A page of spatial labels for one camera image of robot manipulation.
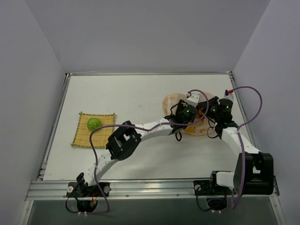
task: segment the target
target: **green ball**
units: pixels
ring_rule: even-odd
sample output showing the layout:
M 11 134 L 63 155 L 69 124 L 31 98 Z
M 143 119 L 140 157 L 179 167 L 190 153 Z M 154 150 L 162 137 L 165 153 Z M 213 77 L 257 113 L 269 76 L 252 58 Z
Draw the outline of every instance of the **green ball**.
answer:
M 98 118 L 90 118 L 87 122 L 87 127 L 90 131 L 102 126 L 101 121 Z

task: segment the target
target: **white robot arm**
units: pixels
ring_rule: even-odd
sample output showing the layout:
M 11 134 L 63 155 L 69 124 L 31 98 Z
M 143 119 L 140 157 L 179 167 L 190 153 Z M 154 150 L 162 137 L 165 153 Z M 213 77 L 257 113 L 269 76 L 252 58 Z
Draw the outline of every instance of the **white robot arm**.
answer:
M 107 151 L 98 158 L 98 166 L 92 165 L 87 171 L 77 177 L 77 182 L 85 187 L 96 185 L 96 181 L 118 161 L 130 157 L 138 144 L 142 141 L 157 136 L 173 135 L 186 126 L 176 124 L 188 124 L 193 122 L 198 110 L 207 112 L 206 117 L 215 123 L 214 130 L 218 137 L 225 141 L 238 156 L 238 162 L 234 172 L 213 171 L 209 188 L 227 187 L 238 191 L 242 188 L 243 194 L 270 195 L 273 192 L 273 158 L 270 154 L 261 153 L 237 130 L 238 125 L 232 120 L 231 108 L 233 105 L 232 92 L 225 92 L 221 99 L 214 97 L 207 102 L 198 102 L 200 96 L 188 94 L 186 101 L 180 100 L 175 114 L 140 125 L 133 125 L 130 121 L 123 124 L 130 127 L 119 127 L 108 138 Z M 245 158 L 241 156 L 241 143 L 238 132 L 245 147 Z M 242 160 L 245 162 L 245 171 L 242 170 Z M 242 173 L 245 173 L 244 183 L 241 184 Z

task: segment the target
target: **purple cable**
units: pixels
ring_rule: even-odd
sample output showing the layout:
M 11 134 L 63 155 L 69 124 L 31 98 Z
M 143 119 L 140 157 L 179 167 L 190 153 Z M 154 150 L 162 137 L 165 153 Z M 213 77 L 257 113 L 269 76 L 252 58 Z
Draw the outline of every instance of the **purple cable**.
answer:
M 109 212 L 109 203 L 108 203 L 107 197 L 105 196 L 104 191 L 102 190 L 102 188 L 101 188 L 100 185 L 98 184 L 98 180 L 97 180 L 98 156 L 97 156 L 97 153 L 96 153 L 95 147 L 94 147 L 94 145 L 93 145 L 93 141 L 92 141 L 92 136 L 93 136 L 93 134 L 94 134 L 96 131 L 100 130 L 100 129 L 103 129 L 103 128 L 111 128 L 111 127 L 134 128 L 134 129 L 138 129 L 138 130 L 143 130 L 143 131 L 148 131 L 148 132 L 150 132 L 150 131 L 154 130 L 155 128 L 157 128 L 157 127 L 159 127 L 159 126 L 161 126 L 161 125 L 176 125 L 176 126 L 183 126 L 183 127 L 185 127 L 185 126 L 189 126 L 189 125 L 196 124 L 196 123 L 198 123 L 199 121 L 201 121 L 201 120 L 205 117 L 206 113 L 208 112 L 209 102 L 208 102 L 208 98 L 207 98 L 206 94 L 205 94 L 203 91 L 197 90 L 197 89 L 193 89 L 193 90 L 188 91 L 188 93 L 190 94 L 190 93 L 193 92 L 193 91 L 198 91 L 198 92 L 200 92 L 201 94 L 203 94 L 204 97 L 205 97 L 205 99 L 206 99 L 206 104 L 207 104 L 205 113 L 204 113 L 203 116 L 202 116 L 200 119 L 198 119 L 197 121 L 194 121 L 194 122 L 188 123 L 188 124 L 164 122 L 164 123 L 161 123 L 161 124 L 157 124 L 157 125 L 155 125 L 154 127 L 150 128 L 150 129 L 145 129 L 145 128 L 142 128 L 142 127 L 136 127 L 136 126 L 133 126 L 133 125 L 126 125 L 126 124 L 110 124 L 110 125 L 104 125 L 104 126 L 98 127 L 98 128 L 96 128 L 95 130 L 93 130 L 93 131 L 91 132 L 91 134 L 90 134 L 90 145 L 91 145 L 91 147 L 92 147 L 92 149 L 93 149 L 93 152 L 94 152 L 94 155 L 95 155 L 95 158 L 96 158 L 96 161 L 95 161 L 95 165 L 96 165 L 96 166 L 95 166 L 95 169 L 94 169 L 94 179 L 95 179 L 95 182 L 96 182 L 96 184 L 97 184 L 97 187 L 98 187 L 99 191 L 101 192 L 101 195 L 102 195 L 102 196 L 104 197 L 104 199 L 105 199 L 105 202 L 106 202 L 106 205 L 107 205 L 107 209 L 106 209 L 105 211 L 94 212 L 94 213 L 92 212 L 92 213 L 90 213 L 90 214 L 103 214 L 103 213 L 108 213 L 108 212 Z
M 232 90 L 234 91 L 234 90 L 242 89 L 242 88 L 249 88 L 249 89 L 254 90 L 258 94 L 259 99 L 260 99 L 261 102 L 260 102 L 259 109 L 258 109 L 256 115 L 251 120 L 239 125 L 238 128 L 237 128 L 237 131 L 239 131 L 242 126 L 244 126 L 246 124 L 249 124 L 253 120 L 255 120 L 255 118 L 258 116 L 258 114 L 260 113 L 260 111 L 262 109 L 262 106 L 263 106 L 263 98 L 262 98 L 261 94 L 259 93 L 259 91 L 257 89 L 255 89 L 253 87 L 250 87 L 250 86 L 241 86 L 241 87 L 234 88 Z M 242 188 L 239 189 L 238 196 L 237 196 L 236 200 L 234 200 L 235 190 L 234 189 L 232 190 L 232 194 L 231 194 L 231 208 L 232 209 L 235 209 L 237 207 L 237 205 L 239 203 L 239 200 L 242 197 L 242 191 L 243 191 L 243 186 L 244 186 L 244 182 L 245 182 L 245 172 L 246 172 L 245 147 L 244 147 L 244 143 L 243 143 L 242 137 L 241 137 L 239 132 L 238 132 L 238 137 L 239 137 L 239 140 L 240 140 L 240 145 L 241 145 L 241 150 L 242 150 L 242 176 L 241 176 L 241 179 L 240 179 L 240 187 L 242 187 Z

